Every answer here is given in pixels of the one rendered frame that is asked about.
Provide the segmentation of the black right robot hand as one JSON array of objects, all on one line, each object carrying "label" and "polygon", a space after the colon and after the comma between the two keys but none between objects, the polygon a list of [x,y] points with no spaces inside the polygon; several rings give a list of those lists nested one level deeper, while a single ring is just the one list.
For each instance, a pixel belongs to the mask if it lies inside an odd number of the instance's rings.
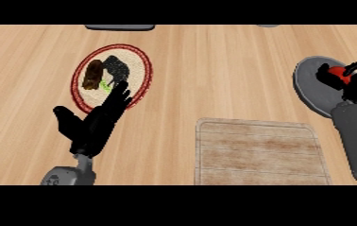
[{"label": "black right robot hand", "polygon": [[343,66],[343,76],[351,76],[349,82],[343,82],[337,76],[327,72],[330,67],[327,63],[318,67],[315,73],[317,80],[335,90],[343,92],[342,100],[348,100],[357,104],[357,74],[354,73],[357,70],[357,61]]}]

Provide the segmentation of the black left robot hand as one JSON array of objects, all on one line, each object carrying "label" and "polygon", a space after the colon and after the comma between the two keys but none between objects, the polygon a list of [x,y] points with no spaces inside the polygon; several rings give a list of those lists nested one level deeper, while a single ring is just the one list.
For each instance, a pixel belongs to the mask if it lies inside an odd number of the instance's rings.
[{"label": "black left robot hand", "polygon": [[106,146],[115,123],[132,100],[128,82],[121,81],[100,106],[90,111],[84,120],[65,106],[56,106],[53,113],[59,122],[59,132],[70,140],[69,152],[94,157]]}]

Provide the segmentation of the red tomato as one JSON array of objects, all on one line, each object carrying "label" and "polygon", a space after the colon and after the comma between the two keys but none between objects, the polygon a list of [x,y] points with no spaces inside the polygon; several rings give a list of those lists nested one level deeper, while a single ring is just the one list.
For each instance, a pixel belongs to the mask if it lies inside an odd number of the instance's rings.
[{"label": "red tomato", "polygon": [[342,66],[332,66],[327,70],[330,74],[339,77],[343,82],[349,82],[351,76],[343,76],[343,67]]}]

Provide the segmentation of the wooden cutting board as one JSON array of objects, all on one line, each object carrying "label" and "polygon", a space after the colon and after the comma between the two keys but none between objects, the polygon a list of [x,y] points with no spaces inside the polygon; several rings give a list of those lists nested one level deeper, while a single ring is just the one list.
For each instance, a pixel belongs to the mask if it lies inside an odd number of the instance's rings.
[{"label": "wooden cutting board", "polygon": [[202,118],[194,126],[196,185],[329,185],[309,125]]}]

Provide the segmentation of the green food piece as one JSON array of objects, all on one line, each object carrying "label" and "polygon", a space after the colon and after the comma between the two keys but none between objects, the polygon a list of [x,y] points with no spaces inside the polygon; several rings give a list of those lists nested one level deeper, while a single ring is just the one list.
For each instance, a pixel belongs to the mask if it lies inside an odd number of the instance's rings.
[{"label": "green food piece", "polygon": [[104,90],[104,92],[109,94],[112,92],[112,87],[106,84],[104,80],[100,80],[99,82],[100,88]]}]

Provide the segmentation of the brown food piece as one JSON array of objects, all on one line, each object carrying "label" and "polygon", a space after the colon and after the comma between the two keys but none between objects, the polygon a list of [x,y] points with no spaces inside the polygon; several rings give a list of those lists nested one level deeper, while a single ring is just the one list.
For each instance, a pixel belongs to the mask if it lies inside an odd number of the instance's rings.
[{"label": "brown food piece", "polygon": [[103,76],[103,63],[100,60],[93,60],[88,63],[85,77],[82,81],[82,88],[85,90],[97,89]]}]

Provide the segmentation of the red-rimmed round plate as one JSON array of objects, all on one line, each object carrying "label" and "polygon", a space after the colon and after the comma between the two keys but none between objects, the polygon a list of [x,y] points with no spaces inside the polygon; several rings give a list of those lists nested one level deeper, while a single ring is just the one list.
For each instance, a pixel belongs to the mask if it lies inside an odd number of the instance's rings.
[{"label": "red-rimmed round plate", "polygon": [[127,108],[131,109],[143,99],[152,82],[153,69],[144,52],[129,44],[115,43],[100,47],[85,56],[76,66],[69,88],[73,103],[84,113],[90,113],[109,95],[100,86],[91,90],[82,88],[85,71],[93,60],[103,63],[101,80],[112,88],[122,80],[128,82],[132,100]]}]

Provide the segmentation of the dark grey flat appliance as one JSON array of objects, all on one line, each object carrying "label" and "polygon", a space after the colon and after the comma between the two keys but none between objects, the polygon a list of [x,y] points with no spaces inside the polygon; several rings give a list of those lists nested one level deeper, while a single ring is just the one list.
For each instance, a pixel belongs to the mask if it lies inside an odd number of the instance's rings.
[{"label": "dark grey flat appliance", "polygon": [[85,25],[91,30],[115,30],[115,31],[147,31],[155,25]]}]

